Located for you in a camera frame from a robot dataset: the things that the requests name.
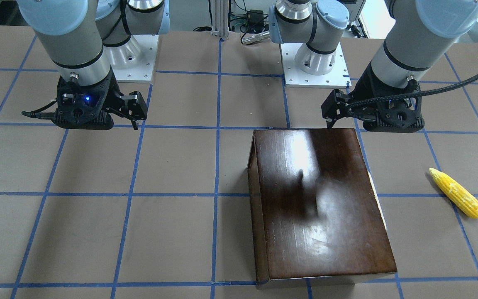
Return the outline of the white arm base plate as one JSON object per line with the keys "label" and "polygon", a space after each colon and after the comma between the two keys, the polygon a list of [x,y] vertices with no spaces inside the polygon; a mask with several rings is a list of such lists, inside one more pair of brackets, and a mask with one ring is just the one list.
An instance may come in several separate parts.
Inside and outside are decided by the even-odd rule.
{"label": "white arm base plate", "polygon": [[152,83],[159,35],[132,35],[121,46],[104,46],[119,83]]}
{"label": "white arm base plate", "polygon": [[305,44],[280,45],[285,85],[301,88],[351,87],[350,75],[340,44],[330,54],[312,52]]}

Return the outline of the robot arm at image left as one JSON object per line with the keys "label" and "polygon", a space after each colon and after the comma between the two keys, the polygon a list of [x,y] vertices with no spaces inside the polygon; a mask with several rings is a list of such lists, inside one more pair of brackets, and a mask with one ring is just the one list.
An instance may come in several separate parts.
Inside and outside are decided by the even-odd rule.
{"label": "robot arm at image left", "polygon": [[57,67],[56,97],[25,117],[49,120],[64,129],[110,130],[113,115],[146,120],[148,105],[140,92],[121,92],[116,74],[147,67],[150,49],[138,36],[159,36],[170,29],[167,0],[19,0],[20,13]]}

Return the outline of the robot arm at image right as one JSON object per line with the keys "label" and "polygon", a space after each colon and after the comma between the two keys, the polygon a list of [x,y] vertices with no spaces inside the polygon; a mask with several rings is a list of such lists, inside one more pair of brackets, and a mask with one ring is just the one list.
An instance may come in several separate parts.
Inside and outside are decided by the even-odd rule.
{"label": "robot arm at image right", "polygon": [[[341,118],[361,120],[367,131],[409,134],[424,127],[424,96],[464,87],[459,83],[422,91],[419,80],[468,32],[478,19],[478,0],[387,0],[395,20],[350,93],[334,89],[321,105],[332,128]],[[278,0],[269,10],[271,41],[300,44],[298,67],[308,74],[330,72],[334,53],[349,23],[349,10],[337,0]]]}

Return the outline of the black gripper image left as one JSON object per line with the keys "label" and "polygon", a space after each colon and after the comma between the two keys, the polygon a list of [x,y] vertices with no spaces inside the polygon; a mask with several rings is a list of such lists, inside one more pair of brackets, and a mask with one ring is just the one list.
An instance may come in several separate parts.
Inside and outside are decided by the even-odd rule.
{"label": "black gripper image left", "polygon": [[59,78],[56,89],[57,109],[53,123],[65,129],[110,130],[111,113],[128,119],[134,130],[139,120],[146,120],[148,105],[139,91],[123,96],[113,70],[98,83],[81,86],[78,81]]}

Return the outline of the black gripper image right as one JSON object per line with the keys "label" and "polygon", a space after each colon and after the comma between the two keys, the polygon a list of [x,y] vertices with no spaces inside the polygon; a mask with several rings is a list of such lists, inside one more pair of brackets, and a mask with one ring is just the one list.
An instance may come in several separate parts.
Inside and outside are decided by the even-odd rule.
{"label": "black gripper image right", "polygon": [[[420,91],[417,80],[410,77],[402,80],[402,87],[396,88],[383,83],[373,72],[371,64],[364,70],[354,90],[349,94],[340,89],[333,89],[321,104],[322,118],[327,129],[332,129],[335,123],[348,118],[347,105],[376,97],[397,96],[402,93]],[[425,122],[421,115],[421,97],[415,98],[417,107],[413,109],[409,98],[388,100],[377,103],[366,103],[351,108],[353,116],[363,121],[367,131],[394,132],[409,134],[423,129]]]}

